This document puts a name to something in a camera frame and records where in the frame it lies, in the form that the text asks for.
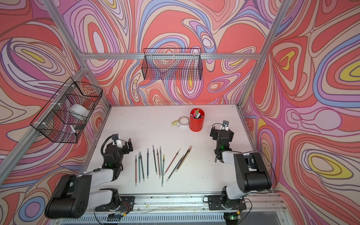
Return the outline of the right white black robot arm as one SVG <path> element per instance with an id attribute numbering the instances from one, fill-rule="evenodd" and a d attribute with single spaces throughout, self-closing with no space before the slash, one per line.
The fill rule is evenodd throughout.
<path id="1" fill-rule="evenodd" d="M 253 192 L 263 192 L 272 189 L 272 179 L 269 176 L 264 161 L 258 152 L 241 153 L 230 148 L 234 132 L 225 125 L 211 128 L 210 137 L 216 141 L 215 161 L 233 165 L 235 181 L 223 187 L 220 195 L 220 206 L 226 210 L 232 209 L 246 195 Z"/>

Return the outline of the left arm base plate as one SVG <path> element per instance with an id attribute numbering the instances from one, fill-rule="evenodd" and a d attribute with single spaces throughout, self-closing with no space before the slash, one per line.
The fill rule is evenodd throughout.
<path id="1" fill-rule="evenodd" d="M 120 196 L 118 200 L 112 200 L 109 204 L 95 208 L 96 212 L 131 212 L 134 208 L 134 196 Z"/>

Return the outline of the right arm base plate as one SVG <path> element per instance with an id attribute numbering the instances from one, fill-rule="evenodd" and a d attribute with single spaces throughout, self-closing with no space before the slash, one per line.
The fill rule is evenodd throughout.
<path id="1" fill-rule="evenodd" d="M 221 195 L 210 195 L 205 196 L 203 200 L 208 204 L 210 211 L 236 210 L 242 212 L 247 209 L 244 199 L 230 200 Z"/>

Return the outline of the dark blue pencil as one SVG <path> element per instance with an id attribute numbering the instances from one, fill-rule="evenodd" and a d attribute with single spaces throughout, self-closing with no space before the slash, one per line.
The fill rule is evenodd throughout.
<path id="1" fill-rule="evenodd" d="M 142 180 L 143 180 L 143 182 L 145 182 L 142 153 L 140 152 L 139 155 L 140 155 L 140 167 L 141 167 L 141 173 L 142 173 Z"/>

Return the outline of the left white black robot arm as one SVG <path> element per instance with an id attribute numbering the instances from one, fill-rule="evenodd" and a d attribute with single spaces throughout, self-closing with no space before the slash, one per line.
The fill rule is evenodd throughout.
<path id="1" fill-rule="evenodd" d="M 45 216 L 51 219 L 80 218 L 91 209 L 120 213 L 120 217 L 131 212 L 133 206 L 121 199 L 118 189 L 100 186 L 119 178 L 123 157 L 132 151 L 131 140 L 121 140 L 117 134 L 109 136 L 100 148 L 102 166 L 91 172 L 62 176 L 46 204 Z"/>

